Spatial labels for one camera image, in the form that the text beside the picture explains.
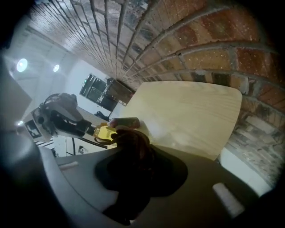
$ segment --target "white wall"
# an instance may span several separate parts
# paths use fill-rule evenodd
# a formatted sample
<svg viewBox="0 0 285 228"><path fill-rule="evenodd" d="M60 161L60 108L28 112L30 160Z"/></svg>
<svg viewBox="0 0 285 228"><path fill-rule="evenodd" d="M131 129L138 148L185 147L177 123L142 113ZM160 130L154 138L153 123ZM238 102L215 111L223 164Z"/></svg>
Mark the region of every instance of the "white wall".
<svg viewBox="0 0 285 228"><path fill-rule="evenodd" d="M106 74L96 69L92 65L86 63L83 60L78 60L68 75L64 91L68 94L75 94L77 96L78 106L85 109L86 111L92 114L101 111L105 116L108 116L110 114L110 111L102 108L101 106L95 104L94 102L79 94L81 88L84 85L84 80L89 76L90 73L105 82L109 78Z"/></svg>
<svg viewBox="0 0 285 228"><path fill-rule="evenodd" d="M259 196L272 188L248 165L224 148L220 154L221 165L250 186Z"/></svg>
<svg viewBox="0 0 285 228"><path fill-rule="evenodd" d="M99 152L99 151L105 151L105 148L95 146L93 144L84 142L78 138L74 139L74 144L75 144L75 155L80 155L79 147L83 146L85 149L84 154L89 154L89 153L94 153L94 152ZM73 154L73 144L72 144L72 138L66 137L66 152Z"/></svg>
<svg viewBox="0 0 285 228"><path fill-rule="evenodd" d="M24 116L49 95L64 91L69 71L77 59L67 50L26 27L26 24L15 30L11 46L4 51L3 56L10 76L32 99ZM18 72L16 64L21 58L27 59L28 67L25 71ZM53 72L56 64L60 68Z"/></svg>
<svg viewBox="0 0 285 228"><path fill-rule="evenodd" d="M110 115L109 118L110 118L110 119L119 118L120 115L121 115L121 113L122 113L122 111L124 110L124 108L125 108L124 105L118 103L118 104L115 106L115 108L114 108L114 110L112 111L112 113L111 113L111 115Z"/></svg>
<svg viewBox="0 0 285 228"><path fill-rule="evenodd" d="M32 99L9 75L0 60L0 130L15 130Z"/></svg>

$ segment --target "gray table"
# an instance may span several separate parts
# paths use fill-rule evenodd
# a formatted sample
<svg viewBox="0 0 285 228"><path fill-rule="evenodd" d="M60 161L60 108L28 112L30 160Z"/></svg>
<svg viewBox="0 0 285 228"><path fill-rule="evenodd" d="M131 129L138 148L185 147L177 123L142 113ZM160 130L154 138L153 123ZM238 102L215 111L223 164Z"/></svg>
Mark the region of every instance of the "gray table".
<svg viewBox="0 0 285 228"><path fill-rule="evenodd" d="M106 190L96 179L94 168L99 161L117 151L118 149L114 148L92 154L57 158L58 164L78 161L77 167L62 173L74 190L100 212L115 203L118 192ZM164 148L164 151L186 163L188 177L171 196L151 198L131 226L158 228L223 225L230 217L212 190L212 186L219 182L223 182L245 207L257 200L257 195L248 185L216 162L170 148Z"/></svg>

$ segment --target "wooden table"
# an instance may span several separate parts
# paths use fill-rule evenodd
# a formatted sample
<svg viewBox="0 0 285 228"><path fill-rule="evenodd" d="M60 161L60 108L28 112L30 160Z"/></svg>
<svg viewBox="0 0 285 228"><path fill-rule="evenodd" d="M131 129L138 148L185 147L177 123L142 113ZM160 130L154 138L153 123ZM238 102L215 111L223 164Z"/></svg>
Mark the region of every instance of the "wooden table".
<svg viewBox="0 0 285 228"><path fill-rule="evenodd" d="M143 83L120 117L138 117L151 144L215 160L240 111L240 91L188 81Z"/></svg>

